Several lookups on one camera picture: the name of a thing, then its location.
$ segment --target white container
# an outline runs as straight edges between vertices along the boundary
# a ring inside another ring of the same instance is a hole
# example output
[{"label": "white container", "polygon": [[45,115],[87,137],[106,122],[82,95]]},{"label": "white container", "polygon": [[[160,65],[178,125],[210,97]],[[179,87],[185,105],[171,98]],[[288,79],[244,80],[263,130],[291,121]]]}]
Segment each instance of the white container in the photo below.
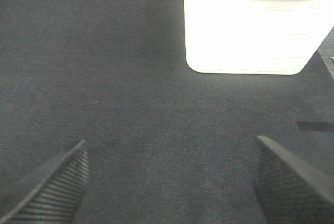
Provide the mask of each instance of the white container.
[{"label": "white container", "polygon": [[334,0],[184,0],[187,63],[201,73],[299,73],[334,26]]}]

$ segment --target white plastic bin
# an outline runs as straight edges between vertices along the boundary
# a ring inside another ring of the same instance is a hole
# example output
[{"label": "white plastic bin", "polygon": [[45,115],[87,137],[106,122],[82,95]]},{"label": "white plastic bin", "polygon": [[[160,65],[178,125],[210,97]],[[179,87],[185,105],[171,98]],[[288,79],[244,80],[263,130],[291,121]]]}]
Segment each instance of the white plastic bin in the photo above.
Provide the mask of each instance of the white plastic bin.
[{"label": "white plastic bin", "polygon": [[187,63],[201,73],[299,73],[334,26],[334,0],[184,0]]}]

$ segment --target floor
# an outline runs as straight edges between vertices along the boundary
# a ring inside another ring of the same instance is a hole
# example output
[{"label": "floor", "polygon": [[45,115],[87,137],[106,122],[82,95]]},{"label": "floor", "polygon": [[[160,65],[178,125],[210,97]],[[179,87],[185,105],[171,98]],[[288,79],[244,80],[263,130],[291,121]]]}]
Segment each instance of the floor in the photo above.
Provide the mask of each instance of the floor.
[{"label": "floor", "polygon": [[319,53],[322,56],[328,70],[334,78],[334,28],[319,47]]},{"label": "floor", "polygon": [[266,224],[254,136],[334,174],[333,134],[296,123],[334,122],[318,54],[298,75],[202,75],[185,62],[183,0],[0,10],[0,188],[85,139],[91,174],[74,223]]}]

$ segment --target storage bin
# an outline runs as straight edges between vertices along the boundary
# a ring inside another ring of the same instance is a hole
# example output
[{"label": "storage bin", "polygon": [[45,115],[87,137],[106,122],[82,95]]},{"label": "storage bin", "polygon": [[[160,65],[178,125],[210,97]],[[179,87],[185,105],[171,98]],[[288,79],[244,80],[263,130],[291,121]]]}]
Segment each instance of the storage bin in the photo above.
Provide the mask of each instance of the storage bin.
[{"label": "storage bin", "polygon": [[334,0],[184,0],[187,63],[201,73],[299,73],[334,26]]}]

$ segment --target dark gray carpet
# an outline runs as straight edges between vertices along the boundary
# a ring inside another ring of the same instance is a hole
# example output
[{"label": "dark gray carpet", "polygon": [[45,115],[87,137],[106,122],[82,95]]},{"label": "dark gray carpet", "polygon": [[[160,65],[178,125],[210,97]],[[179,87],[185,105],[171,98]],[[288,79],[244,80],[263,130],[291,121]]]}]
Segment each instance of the dark gray carpet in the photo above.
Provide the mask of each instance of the dark gray carpet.
[{"label": "dark gray carpet", "polygon": [[0,188],[86,139],[75,223],[265,224],[254,135],[333,175],[333,79],[211,75],[185,61],[183,0],[1,0]]}]

